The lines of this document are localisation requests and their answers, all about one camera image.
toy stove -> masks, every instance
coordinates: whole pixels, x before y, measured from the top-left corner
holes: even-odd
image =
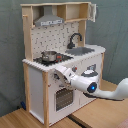
[[[42,64],[44,66],[51,66],[51,65],[54,65],[56,63],[61,63],[63,61],[69,60],[69,59],[73,59],[73,57],[70,57],[70,56],[67,56],[67,55],[64,55],[61,53],[57,53],[57,58],[55,61],[50,61],[50,62],[43,61],[42,57],[36,58],[33,61],[37,62],[39,64]]]

wooden panel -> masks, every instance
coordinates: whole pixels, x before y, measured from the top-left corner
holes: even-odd
[[[81,128],[69,118],[52,125],[50,128]],[[45,128],[37,119],[23,109],[16,110],[0,118],[0,128]]]
[[[30,111],[30,90],[29,90],[29,74],[28,65],[23,63],[24,66],[24,81],[25,81],[25,94],[26,94],[26,110]]]
[[[81,47],[85,46],[85,31],[86,31],[86,21],[80,21],[79,33],[82,35],[82,41],[80,41],[80,37],[79,37],[78,46],[81,46]]]
[[[23,17],[25,57],[26,59],[33,61],[31,35],[30,35],[30,28],[32,28],[32,21],[33,21],[32,8],[22,7],[22,15],[27,16],[27,17]]]
[[[79,18],[79,10],[80,10],[79,4],[67,5],[66,19],[69,20],[69,19]]]
[[[102,74],[103,74],[103,65],[104,65],[104,53],[102,53],[102,64],[101,64],[100,85],[99,85],[100,89],[101,89],[101,81],[102,81]]]
[[[49,128],[48,72],[43,72],[44,126]]]
[[[87,18],[88,15],[88,4],[80,4],[80,12],[79,12],[79,17],[80,18]]]
[[[44,14],[43,6],[39,6],[39,7],[34,6],[34,7],[32,7],[32,13],[33,13],[33,21],[39,19]]]
[[[58,5],[57,6],[57,16],[66,20],[66,5]]]
[[[68,23],[68,22],[75,22],[75,21],[81,21],[81,20],[87,20],[87,19],[86,19],[86,18],[70,19],[70,20],[66,20],[65,23]]]
[[[21,6],[66,5],[66,4],[82,4],[82,3],[90,3],[90,2],[65,2],[65,3],[21,4]]]
[[[114,91],[117,85],[102,80],[101,89]],[[111,101],[96,99],[71,114],[71,117],[87,128],[116,128],[128,117],[128,99]]]

kitchen shelf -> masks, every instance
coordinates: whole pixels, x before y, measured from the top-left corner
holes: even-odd
[[[65,23],[75,22],[75,21],[82,21],[82,20],[87,20],[87,18],[69,19],[69,20],[66,20]]]

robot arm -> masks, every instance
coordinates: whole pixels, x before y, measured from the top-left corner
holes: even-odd
[[[98,73],[87,70],[81,76],[76,75],[71,68],[57,66],[56,73],[63,85],[70,90],[77,89],[89,98],[101,98],[109,100],[124,100],[128,98],[128,78],[123,79],[113,92],[102,91],[97,86]]]

wooden toy kitchen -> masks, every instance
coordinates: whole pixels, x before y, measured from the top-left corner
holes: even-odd
[[[96,86],[100,86],[105,49],[85,44],[86,20],[95,22],[96,5],[68,2],[21,6],[26,108],[49,127],[95,99],[86,97],[79,87],[73,88],[69,77],[95,75]]]

